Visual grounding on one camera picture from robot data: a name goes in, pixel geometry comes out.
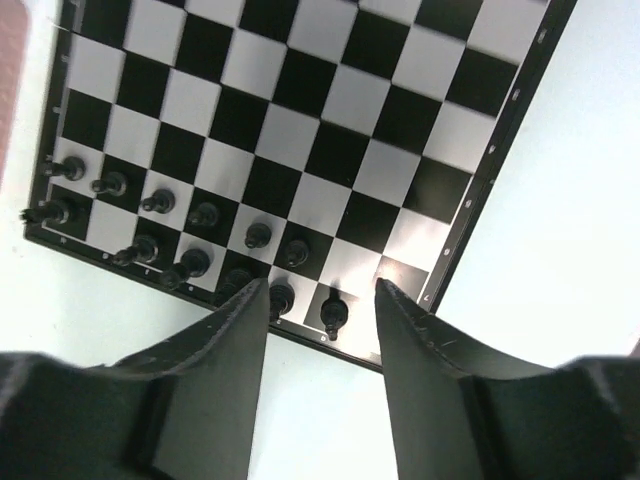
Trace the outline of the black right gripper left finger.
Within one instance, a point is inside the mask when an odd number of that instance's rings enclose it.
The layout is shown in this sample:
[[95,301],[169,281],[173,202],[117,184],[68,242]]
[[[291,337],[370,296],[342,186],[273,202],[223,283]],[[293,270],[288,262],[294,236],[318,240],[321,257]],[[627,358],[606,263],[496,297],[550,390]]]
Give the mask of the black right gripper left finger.
[[1,357],[5,479],[244,479],[269,327],[257,279],[111,366]]

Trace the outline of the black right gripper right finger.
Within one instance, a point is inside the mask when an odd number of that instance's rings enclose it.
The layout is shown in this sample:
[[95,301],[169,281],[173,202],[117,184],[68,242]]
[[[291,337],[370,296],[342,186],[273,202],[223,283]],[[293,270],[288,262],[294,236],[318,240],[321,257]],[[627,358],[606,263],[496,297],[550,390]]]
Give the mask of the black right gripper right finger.
[[402,479],[635,479],[639,362],[555,368],[496,350],[379,279],[375,315]]

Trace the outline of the black chess piece twelfth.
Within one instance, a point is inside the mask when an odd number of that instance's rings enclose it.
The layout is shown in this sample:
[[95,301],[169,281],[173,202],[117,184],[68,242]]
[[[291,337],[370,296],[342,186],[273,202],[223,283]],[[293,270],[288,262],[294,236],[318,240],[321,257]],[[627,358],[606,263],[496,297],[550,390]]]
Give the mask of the black chess piece twelfth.
[[213,296],[213,305],[220,307],[229,301],[253,280],[252,273],[245,268],[230,270],[220,281]]

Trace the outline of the black chess bishop piece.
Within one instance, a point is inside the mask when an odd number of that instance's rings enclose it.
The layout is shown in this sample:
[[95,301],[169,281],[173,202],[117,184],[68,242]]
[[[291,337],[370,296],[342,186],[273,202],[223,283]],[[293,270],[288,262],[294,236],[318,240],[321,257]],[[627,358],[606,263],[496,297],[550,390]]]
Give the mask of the black chess bishop piece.
[[269,300],[269,320],[275,322],[293,308],[295,292],[287,283],[273,284],[269,288]]

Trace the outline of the black chess pawn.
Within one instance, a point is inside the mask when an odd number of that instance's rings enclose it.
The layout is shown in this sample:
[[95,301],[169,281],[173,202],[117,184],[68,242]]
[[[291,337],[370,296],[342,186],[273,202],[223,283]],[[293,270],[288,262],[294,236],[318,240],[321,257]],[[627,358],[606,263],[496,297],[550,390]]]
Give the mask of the black chess pawn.
[[250,250],[261,249],[270,243],[271,237],[272,230],[268,224],[254,222],[246,230],[244,244]]
[[201,249],[186,250],[177,263],[171,265],[159,276],[161,286],[176,290],[192,278],[203,276],[211,266],[209,255]]
[[308,260],[310,247],[304,240],[294,239],[286,245],[284,254],[286,265],[296,268]]

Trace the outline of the black chess piece eleventh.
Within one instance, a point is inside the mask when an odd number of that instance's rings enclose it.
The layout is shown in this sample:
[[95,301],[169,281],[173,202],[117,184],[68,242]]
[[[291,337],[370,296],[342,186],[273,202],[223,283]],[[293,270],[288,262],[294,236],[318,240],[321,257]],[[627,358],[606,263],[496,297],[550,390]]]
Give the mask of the black chess piece eleventh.
[[330,297],[322,303],[320,319],[330,341],[338,339],[339,330],[347,323],[348,315],[348,306],[339,297]]

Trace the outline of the pink plastic tray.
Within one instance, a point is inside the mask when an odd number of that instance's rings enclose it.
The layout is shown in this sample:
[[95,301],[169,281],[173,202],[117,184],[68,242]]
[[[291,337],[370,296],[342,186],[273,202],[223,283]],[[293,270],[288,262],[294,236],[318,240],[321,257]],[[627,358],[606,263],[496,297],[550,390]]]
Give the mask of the pink plastic tray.
[[30,30],[29,7],[21,0],[1,0],[0,20],[1,175],[4,175]]

